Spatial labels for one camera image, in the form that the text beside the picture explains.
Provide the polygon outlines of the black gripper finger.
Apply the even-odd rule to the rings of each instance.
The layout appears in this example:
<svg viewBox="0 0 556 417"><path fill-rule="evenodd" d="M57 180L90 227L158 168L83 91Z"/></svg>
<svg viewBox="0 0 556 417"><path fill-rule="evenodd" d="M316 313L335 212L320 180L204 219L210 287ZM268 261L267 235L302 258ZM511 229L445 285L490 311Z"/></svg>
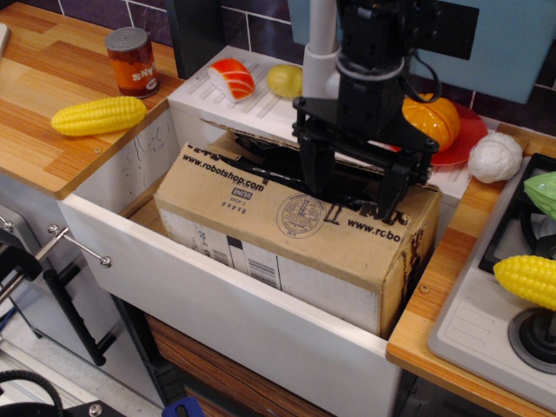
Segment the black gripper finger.
<svg viewBox="0 0 556 417"><path fill-rule="evenodd" d="M301 136L298 143L305 183L313 195L321 195L334 173L334 151L326 142L309 136Z"/></svg>
<svg viewBox="0 0 556 417"><path fill-rule="evenodd" d="M377 218L389 220L407 192L410 171L404 167L386 169L379 187Z"/></svg>

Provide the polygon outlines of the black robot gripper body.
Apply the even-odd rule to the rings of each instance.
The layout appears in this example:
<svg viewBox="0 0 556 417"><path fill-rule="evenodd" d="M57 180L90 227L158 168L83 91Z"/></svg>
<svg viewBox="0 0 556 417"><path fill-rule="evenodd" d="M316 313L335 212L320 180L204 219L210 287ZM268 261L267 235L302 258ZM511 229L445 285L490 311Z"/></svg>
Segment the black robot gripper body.
<svg viewBox="0 0 556 417"><path fill-rule="evenodd" d="M404 167L408 182L426 182L438 143L402 114L417 47L435 37L435 1L336 1L342 37L336 57L337 99L295 99L298 141L309 136L335 153L386 169Z"/></svg>

